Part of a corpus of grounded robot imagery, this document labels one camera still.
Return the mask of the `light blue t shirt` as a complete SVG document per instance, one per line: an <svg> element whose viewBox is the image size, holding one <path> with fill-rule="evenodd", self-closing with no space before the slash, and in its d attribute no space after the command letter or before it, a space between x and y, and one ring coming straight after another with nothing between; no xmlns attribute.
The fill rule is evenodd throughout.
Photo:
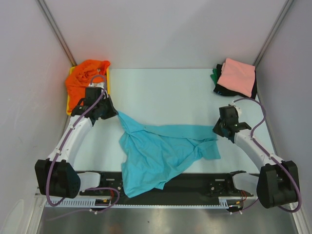
<svg viewBox="0 0 312 234"><path fill-rule="evenodd" d="M124 134L119 144L127 158L121 165L123 189L133 198L165 184L195 161L220 159L212 126L144 125L118 115Z"/></svg>

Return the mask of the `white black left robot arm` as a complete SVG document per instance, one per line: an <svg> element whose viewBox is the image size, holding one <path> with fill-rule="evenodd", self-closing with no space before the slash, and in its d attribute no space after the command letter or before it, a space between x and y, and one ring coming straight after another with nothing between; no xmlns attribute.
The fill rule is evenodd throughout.
<svg viewBox="0 0 312 234"><path fill-rule="evenodd" d="M71 112L70 122L60 142L47 159L39 159L35 172L39 191L46 197L75 198L79 192L91 188L104 194L108 183L96 172L78 173L73 168L83 140L95 122L118 115L112 99L104 87L87 87Z"/></svg>

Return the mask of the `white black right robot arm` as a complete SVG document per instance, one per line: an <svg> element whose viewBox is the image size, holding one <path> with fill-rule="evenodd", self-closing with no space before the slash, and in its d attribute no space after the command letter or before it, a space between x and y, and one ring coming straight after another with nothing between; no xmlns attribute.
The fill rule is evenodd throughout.
<svg viewBox="0 0 312 234"><path fill-rule="evenodd" d="M226 181L225 191L229 195L247 191L256 195L266 209L279 207L285 211L284 205L297 203L292 212L299 211L302 196L297 165L291 160L284 161L262 146L254 135L255 129L239 121L234 105L220 107L219 114L213 132L242 149L259 170L258 176L244 172L234 175Z"/></svg>

